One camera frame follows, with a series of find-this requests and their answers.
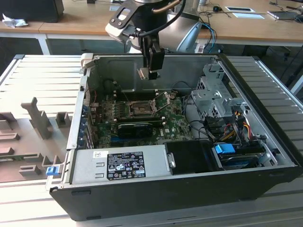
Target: power supply label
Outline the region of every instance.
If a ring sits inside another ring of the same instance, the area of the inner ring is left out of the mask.
[[[108,154],[108,180],[146,177],[143,152]]]

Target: computer case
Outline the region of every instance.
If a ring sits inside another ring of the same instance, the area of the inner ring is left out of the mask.
[[[1,17],[57,23],[63,11],[62,0],[0,0]]]

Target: red wire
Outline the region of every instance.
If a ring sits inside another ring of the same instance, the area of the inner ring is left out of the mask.
[[[227,124],[226,127],[224,128],[224,135],[226,134],[226,130],[229,126],[231,126],[231,124]]]
[[[250,128],[250,126],[249,126],[248,124],[246,124],[246,123],[244,123],[244,125],[246,125],[246,126],[248,127],[248,130],[247,130],[247,132],[248,132],[248,138],[251,140],[251,135],[252,135],[251,128]]]

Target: gray plastic part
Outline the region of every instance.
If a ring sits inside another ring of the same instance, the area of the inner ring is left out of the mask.
[[[0,120],[7,120],[9,123],[17,121],[11,112],[0,113]]]
[[[41,174],[41,170],[36,165],[20,166],[19,173],[22,176],[33,176]]]
[[[53,159],[53,164],[56,165],[56,164],[61,164],[62,162],[60,161],[59,157],[58,156],[55,156],[55,158]]]
[[[43,156],[38,153],[32,156],[24,157],[23,158],[26,162],[42,162],[43,161]]]
[[[39,111],[40,115],[41,115],[41,118],[42,118],[42,121],[44,121],[44,124],[49,126],[51,123],[49,122],[49,119],[48,117],[46,116],[46,113],[44,110],[42,111]],[[33,128],[36,129],[37,126],[35,125],[35,123],[33,122],[32,119],[29,119],[29,122],[32,124]]]
[[[48,159],[47,156],[43,157],[42,168],[44,170],[47,170],[48,167],[51,167],[52,165],[56,165],[56,164],[61,164],[61,161],[57,155],[54,157],[53,163]]]
[[[37,98],[33,97],[30,102],[21,103],[21,107],[28,111],[33,123],[36,125],[38,132],[42,139],[48,139],[51,136],[50,131],[47,128],[47,123],[45,119],[41,116],[37,108]]]
[[[14,59],[23,59],[25,57],[25,54],[16,54]]]
[[[58,128],[70,127],[71,120],[67,112],[58,112],[56,116]]]
[[[13,155],[14,152],[13,148],[0,148],[0,156]]]
[[[7,120],[0,120],[0,131],[3,130],[11,130],[11,127]]]
[[[0,141],[12,141],[12,140],[19,140],[20,137],[17,133],[3,133],[0,134]]]

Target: desk leg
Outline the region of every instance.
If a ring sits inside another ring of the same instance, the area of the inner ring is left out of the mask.
[[[44,55],[51,55],[52,54],[52,49],[51,49],[51,46],[49,44],[49,40],[47,39],[46,35],[45,34],[39,34],[37,36],[37,39],[40,43],[42,53]]]
[[[303,88],[303,75],[300,79],[295,83],[293,88],[290,90],[294,95],[297,95],[298,92]]]

